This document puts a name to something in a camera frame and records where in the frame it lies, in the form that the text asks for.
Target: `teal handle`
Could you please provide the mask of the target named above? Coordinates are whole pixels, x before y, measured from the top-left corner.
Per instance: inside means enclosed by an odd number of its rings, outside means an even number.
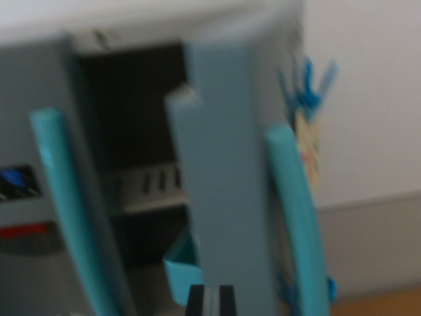
[[[87,221],[64,116],[50,107],[31,112],[30,119],[62,234],[88,299],[96,315],[118,316]]]
[[[327,316],[330,309],[322,241],[292,129],[286,124],[269,128],[266,145],[296,268],[300,315]]]

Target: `white wall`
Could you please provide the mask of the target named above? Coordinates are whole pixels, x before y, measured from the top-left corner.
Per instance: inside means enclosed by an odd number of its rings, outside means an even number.
[[[340,73],[321,113],[319,209],[421,193],[421,1],[308,0],[316,82]]]

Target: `open door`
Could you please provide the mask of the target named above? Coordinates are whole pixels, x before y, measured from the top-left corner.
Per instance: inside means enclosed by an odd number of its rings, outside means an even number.
[[[278,72],[292,89],[302,10],[258,5],[195,32],[184,41],[189,84],[166,98],[205,284],[232,284],[242,316],[281,313],[264,131],[286,121]],[[321,297],[313,315],[329,313]]]

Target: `sticker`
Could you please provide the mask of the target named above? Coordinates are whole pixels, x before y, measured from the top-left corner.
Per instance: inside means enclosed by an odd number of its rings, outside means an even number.
[[[32,198],[40,194],[31,166],[0,168],[0,202]]]
[[[309,123],[302,110],[296,111],[295,134],[309,186],[312,191],[315,191],[320,186],[320,124],[318,118],[316,117]]]

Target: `wooden table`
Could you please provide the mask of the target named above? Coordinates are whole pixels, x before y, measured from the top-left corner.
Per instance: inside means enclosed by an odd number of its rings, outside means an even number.
[[[421,288],[337,302],[331,316],[420,316]]]

